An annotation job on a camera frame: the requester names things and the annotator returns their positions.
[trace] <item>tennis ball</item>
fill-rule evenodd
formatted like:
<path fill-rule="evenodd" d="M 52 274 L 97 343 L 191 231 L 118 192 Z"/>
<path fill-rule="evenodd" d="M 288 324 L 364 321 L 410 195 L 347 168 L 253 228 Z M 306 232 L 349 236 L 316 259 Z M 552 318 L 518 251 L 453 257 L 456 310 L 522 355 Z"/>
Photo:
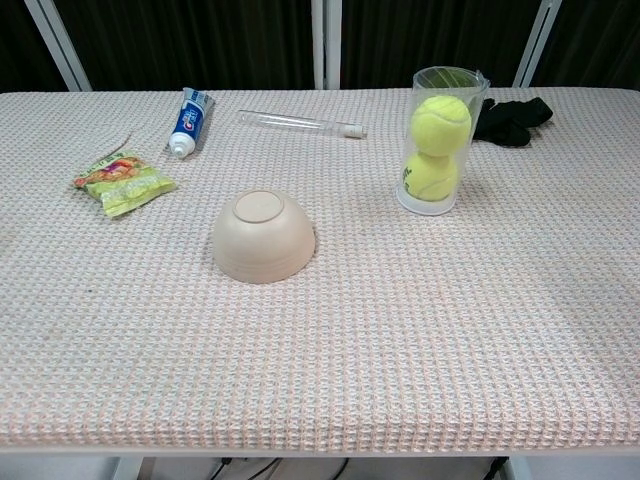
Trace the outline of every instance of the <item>tennis ball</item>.
<path fill-rule="evenodd" d="M 418 150 L 444 157 L 463 147 L 471 133 L 471 115 L 459 98 L 440 95 L 427 98 L 413 112 L 411 137 Z"/>
<path fill-rule="evenodd" d="M 451 155 L 430 157 L 414 153 L 407 160 L 402 180 L 409 195 L 435 202 L 453 192 L 458 183 L 458 166 Z"/>

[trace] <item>table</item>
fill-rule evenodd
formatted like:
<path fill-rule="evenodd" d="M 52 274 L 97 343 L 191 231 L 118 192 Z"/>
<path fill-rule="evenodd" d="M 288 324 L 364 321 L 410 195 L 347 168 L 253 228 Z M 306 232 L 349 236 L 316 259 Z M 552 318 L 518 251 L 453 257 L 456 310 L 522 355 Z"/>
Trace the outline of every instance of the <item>table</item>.
<path fill-rule="evenodd" d="M 447 215 L 405 211 L 409 90 L 0 96 L 0 449 L 490 454 L 640 446 L 640 94 L 493 89 L 555 114 L 475 143 Z M 367 140 L 237 122 L 361 122 Z M 127 146 L 179 189 L 118 220 L 71 187 Z M 307 268 L 212 265 L 222 204 L 265 186 L 315 224 Z"/>

